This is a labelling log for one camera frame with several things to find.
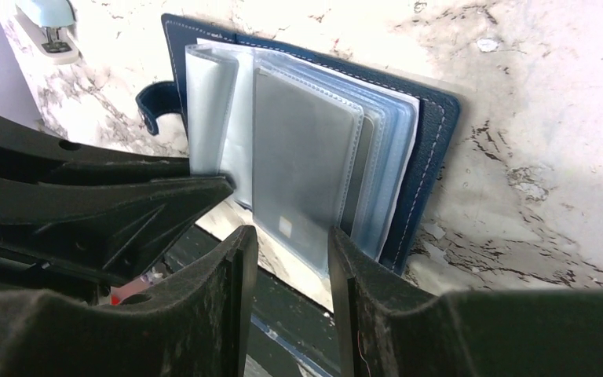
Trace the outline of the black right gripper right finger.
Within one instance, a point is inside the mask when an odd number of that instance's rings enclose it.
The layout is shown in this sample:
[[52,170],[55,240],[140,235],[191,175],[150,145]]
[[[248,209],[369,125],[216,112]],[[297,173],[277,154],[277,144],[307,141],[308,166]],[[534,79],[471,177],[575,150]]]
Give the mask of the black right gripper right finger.
[[603,289],[436,296],[328,235],[343,376],[603,376]]

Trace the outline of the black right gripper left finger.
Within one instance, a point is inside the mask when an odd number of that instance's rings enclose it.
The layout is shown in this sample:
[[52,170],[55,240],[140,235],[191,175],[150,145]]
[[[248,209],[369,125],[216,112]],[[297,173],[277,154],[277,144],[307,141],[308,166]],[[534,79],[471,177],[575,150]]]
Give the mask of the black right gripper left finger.
[[257,233],[242,225],[117,306],[0,291],[0,376],[241,376],[257,273]]

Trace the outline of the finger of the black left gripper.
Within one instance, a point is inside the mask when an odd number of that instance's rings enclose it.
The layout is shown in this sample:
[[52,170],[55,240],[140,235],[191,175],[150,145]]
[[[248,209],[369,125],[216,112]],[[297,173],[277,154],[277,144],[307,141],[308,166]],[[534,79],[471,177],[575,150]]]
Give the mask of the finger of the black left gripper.
[[0,116],[0,178],[29,184],[127,185],[189,175],[185,158],[83,145]]
[[0,267],[120,286],[231,193],[221,177],[102,186],[0,178]]

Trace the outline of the navy blue card holder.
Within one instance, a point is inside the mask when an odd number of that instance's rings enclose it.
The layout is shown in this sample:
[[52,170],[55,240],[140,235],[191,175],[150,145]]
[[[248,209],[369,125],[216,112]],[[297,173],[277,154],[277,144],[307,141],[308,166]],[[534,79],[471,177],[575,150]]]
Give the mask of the navy blue card holder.
[[459,100],[201,20],[161,21],[173,78],[137,95],[148,132],[179,114],[191,172],[226,176],[254,222],[318,274],[334,226],[401,274]]

